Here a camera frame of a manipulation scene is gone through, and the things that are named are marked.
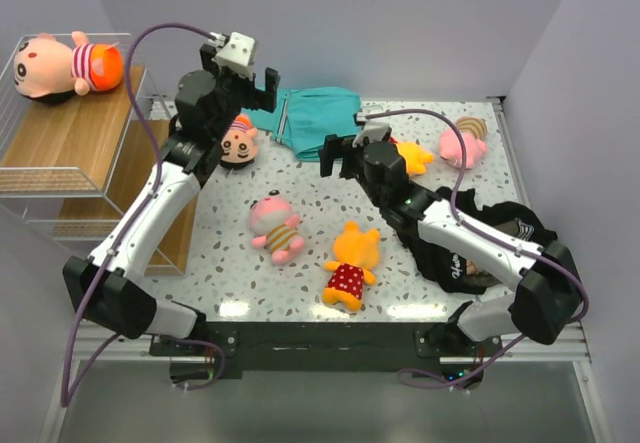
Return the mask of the black-haired doll orange pants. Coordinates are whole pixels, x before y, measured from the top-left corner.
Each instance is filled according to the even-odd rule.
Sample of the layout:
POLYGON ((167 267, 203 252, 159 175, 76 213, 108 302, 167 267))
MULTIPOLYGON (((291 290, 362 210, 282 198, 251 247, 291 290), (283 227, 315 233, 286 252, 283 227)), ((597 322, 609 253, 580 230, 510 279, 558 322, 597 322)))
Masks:
POLYGON ((124 59, 115 43, 93 43, 82 31, 71 33, 68 46, 40 33, 18 45, 13 81, 22 96, 49 105, 74 96, 114 90, 122 81, 124 59))

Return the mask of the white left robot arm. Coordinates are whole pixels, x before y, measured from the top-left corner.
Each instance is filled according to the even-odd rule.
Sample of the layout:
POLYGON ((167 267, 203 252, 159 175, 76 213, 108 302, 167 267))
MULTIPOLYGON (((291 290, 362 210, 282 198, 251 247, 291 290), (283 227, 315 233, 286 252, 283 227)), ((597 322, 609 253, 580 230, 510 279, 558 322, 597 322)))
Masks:
POLYGON ((79 318, 121 336, 170 336, 185 355, 207 343, 204 315, 163 302, 140 288, 150 259, 176 218, 206 184, 224 156, 223 139, 244 109, 276 106, 278 73, 255 85, 257 44, 235 34, 200 48, 203 67, 183 76, 175 99, 180 124, 162 145, 148 181, 114 230, 86 259, 72 257, 63 277, 79 318))

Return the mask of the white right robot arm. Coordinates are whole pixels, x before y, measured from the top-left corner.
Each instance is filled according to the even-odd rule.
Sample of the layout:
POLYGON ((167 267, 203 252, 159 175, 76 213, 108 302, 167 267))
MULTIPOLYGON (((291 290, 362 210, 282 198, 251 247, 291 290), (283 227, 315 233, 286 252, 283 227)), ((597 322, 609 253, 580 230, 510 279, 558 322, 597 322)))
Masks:
POLYGON ((469 355, 481 342, 519 332, 553 344, 589 306, 570 250, 558 241, 541 246, 507 235, 458 211, 453 199, 413 182, 388 138, 372 141, 329 135, 319 152, 320 174, 355 179, 415 259, 427 246, 449 250, 477 264, 509 288, 486 303, 468 301, 428 333, 431 345, 469 355))

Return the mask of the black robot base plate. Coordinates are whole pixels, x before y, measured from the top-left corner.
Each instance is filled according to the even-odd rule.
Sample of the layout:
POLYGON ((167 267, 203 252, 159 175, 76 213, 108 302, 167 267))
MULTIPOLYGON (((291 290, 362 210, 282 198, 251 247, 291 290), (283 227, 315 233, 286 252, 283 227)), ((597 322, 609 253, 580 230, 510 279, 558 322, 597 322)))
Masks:
POLYGON ((203 379, 212 368, 224 378, 248 372, 383 372, 417 368, 451 378, 502 348, 498 336, 480 343, 441 345, 440 323, 233 322, 206 324, 218 351, 154 337, 149 353, 169 357, 175 382, 203 379))

